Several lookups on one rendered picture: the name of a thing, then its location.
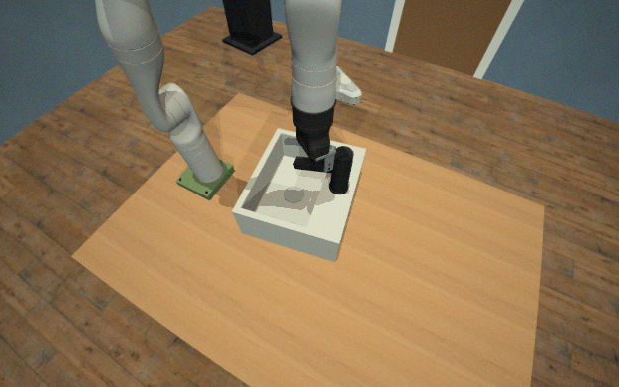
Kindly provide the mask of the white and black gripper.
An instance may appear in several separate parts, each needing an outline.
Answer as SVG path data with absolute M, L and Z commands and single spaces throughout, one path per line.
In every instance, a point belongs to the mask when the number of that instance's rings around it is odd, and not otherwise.
M 323 161 L 323 172 L 333 170 L 336 150 L 330 148 L 329 130 L 336 99 L 359 103 L 361 90 L 337 66 L 333 81 L 323 86 L 306 86 L 292 75 L 291 105 L 296 139 L 310 159 Z

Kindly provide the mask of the black mixer tap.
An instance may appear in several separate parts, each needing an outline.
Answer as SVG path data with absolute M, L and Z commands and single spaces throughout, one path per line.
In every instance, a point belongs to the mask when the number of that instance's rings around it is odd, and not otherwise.
M 338 147 L 335 150 L 333 170 L 325 173 L 331 173 L 329 190 L 333 194 L 344 194 L 349 187 L 348 181 L 354 153 L 351 148 L 346 146 L 340 146 L 340 148 Z M 324 159 L 316 161 L 308 157 L 296 156 L 293 166 L 294 169 L 298 170 L 323 172 L 323 161 Z

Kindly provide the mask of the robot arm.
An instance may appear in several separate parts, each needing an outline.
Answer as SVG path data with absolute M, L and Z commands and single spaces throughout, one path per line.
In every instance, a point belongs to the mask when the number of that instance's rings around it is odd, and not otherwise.
M 164 45 L 149 1 L 95 0 L 95 4 L 101 33 L 149 121 L 170 132 L 172 143 L 201 182 L 216 181 L 223 165 L 188 94 L 175 83 L 159 88 Z M 292 75 L 298 83 L 323 86 L 334 80 L 341 4 L 342 0 L 285 0 Z

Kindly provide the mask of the white square sink basin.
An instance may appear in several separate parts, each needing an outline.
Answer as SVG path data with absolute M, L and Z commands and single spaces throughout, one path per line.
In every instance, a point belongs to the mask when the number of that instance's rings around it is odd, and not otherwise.
M 331 173 L 294 169 L 308 157 L 296 132 L 276 131 L 232 213 L 241 233 L 335 262 L 366 149 L 354 152 L 348 190 L 329 190 Z

